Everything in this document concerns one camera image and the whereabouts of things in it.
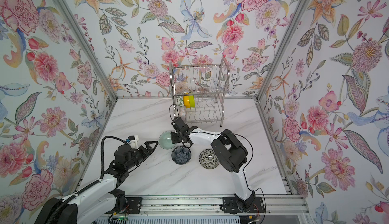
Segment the pink striped ceramic bowl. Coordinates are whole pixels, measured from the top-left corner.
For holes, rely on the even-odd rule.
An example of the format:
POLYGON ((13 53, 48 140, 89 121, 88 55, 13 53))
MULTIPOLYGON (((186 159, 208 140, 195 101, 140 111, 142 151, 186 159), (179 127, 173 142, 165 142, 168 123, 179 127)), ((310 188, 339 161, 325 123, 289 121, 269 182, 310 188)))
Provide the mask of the pink striped ceramic bowl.
POLYGON ((185 122, 186 121, 185 107, 184 106, 179 107, 178 113, 179 113, 179 116, 181 117, 181 119, 185 122))

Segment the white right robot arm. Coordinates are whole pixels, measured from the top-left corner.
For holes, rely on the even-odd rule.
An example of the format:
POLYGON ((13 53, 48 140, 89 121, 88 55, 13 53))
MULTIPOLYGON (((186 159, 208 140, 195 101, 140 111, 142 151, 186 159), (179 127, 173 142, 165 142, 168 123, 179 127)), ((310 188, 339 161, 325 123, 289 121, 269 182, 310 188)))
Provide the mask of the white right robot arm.
POLYGON ((174 118, 171 125, 174 128, 171 134, 174 144, 205 145, 212 148, 222 167, 231 173, 237 207, 243 212, 248 212, 254 204, 256 193, 250 189, 246 178, 248 151, 238 136, 228 129, 211 132, 196 126, 189 127, 180 117, 174 118))

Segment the dark blue flower bowl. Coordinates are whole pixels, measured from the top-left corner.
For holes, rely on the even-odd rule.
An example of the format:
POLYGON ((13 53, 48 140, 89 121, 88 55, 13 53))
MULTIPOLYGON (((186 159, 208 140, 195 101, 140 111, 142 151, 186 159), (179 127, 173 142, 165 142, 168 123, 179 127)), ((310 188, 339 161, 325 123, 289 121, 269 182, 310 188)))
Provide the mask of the dark blue flower bowl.
POLYGON ((171 153, 173 162, 177 165, 184 165, 191 160, 191 151, 187 147, 177 146, 171 153))

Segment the lime green bowl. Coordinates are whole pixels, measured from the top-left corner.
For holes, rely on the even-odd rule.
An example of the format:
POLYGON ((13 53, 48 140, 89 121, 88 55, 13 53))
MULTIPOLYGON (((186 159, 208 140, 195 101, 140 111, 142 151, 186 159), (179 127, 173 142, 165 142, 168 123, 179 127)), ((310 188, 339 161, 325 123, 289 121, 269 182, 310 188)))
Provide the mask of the lime green bowl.
POLYGON ((188 99, 189 99, 189 105, 190 105, 190 107, 191 107, 191 108, 196 107, 194 96, 191 95, 191 96, 188 97, 188 99))

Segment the green leaf pattern bowl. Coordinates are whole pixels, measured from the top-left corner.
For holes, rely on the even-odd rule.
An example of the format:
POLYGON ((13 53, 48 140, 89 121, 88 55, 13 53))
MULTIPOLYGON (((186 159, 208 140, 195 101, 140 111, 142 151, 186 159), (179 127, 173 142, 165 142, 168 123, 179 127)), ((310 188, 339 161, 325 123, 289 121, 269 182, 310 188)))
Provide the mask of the green leaf pattern bowl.
POLYGON ((184 106, 184 101, 183 101, 183 97, 182 96, 178 96, 176 97, 176 104, 179 106, 179 107, 183 107, 184 106))

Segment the yellow bowl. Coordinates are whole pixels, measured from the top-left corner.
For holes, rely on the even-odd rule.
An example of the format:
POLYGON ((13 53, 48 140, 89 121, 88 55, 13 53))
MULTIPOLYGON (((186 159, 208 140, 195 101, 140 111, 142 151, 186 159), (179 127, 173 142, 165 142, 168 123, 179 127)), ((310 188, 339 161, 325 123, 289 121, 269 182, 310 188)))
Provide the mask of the yellow bowl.
POLYGON ((186 108, 191 108, 190 106, 190 101, 189 101, 189 96, 183 96, 183 104, 186 108))

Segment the pale celadon bowl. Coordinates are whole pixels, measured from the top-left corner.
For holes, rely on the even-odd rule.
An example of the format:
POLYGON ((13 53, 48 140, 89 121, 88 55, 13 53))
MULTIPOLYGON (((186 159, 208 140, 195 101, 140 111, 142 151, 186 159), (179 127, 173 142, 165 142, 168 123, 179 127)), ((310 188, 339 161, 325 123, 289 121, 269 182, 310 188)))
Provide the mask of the pale celadon bowl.
POLYGON ((176 146, 176 144, 172 142, 171 133, 172 131, 165 131, 159 137, 159 146, 164 150, 170 150, 176 146))

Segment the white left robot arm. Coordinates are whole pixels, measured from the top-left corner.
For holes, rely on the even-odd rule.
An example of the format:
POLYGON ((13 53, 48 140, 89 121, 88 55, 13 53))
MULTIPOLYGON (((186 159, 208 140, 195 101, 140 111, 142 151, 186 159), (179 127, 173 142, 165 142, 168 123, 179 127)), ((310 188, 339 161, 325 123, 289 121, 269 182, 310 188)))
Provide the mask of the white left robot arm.
POLYGON ((127 200, 125 191, 119 186, 158 145, 158 141, 147 141, 137 149, 130 144, 119 146, 114 152, 114 160, 103 170, 100 179, 71 195, 46 202, 35 223, 91 224, 105 213, 121 213, 138 205, 140 200, 127 200))

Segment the black white speckled bowl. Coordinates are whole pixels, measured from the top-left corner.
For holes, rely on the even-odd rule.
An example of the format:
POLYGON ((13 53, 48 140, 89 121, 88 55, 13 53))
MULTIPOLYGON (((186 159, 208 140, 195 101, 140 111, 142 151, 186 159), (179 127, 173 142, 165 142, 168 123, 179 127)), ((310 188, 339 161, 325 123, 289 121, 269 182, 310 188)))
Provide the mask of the black white speckled bowl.
POLYGON ((212 149, 205 149, 199 155, 199 163, 203 168, 212 170, 219 166, 220 161, 212 149))

